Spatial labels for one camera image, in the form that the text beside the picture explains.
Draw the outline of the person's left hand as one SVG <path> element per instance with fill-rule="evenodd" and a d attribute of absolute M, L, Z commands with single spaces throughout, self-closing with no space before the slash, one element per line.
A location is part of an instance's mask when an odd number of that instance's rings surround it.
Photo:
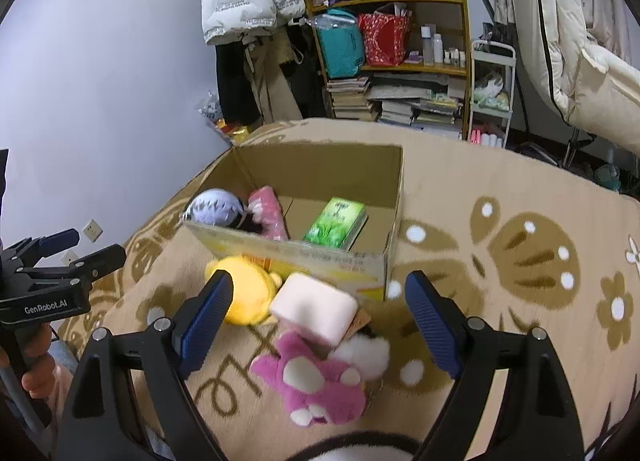
<path fill-rule="evenodd" d="M 22 388 L 35 399 L 48 398 L 55 385 L 55 361 L 49 354 L 52 330 L 48 323 L 40 325 L 32 340 L 24 347 L 25 355 L 35 363 L 22 377 Z"/>

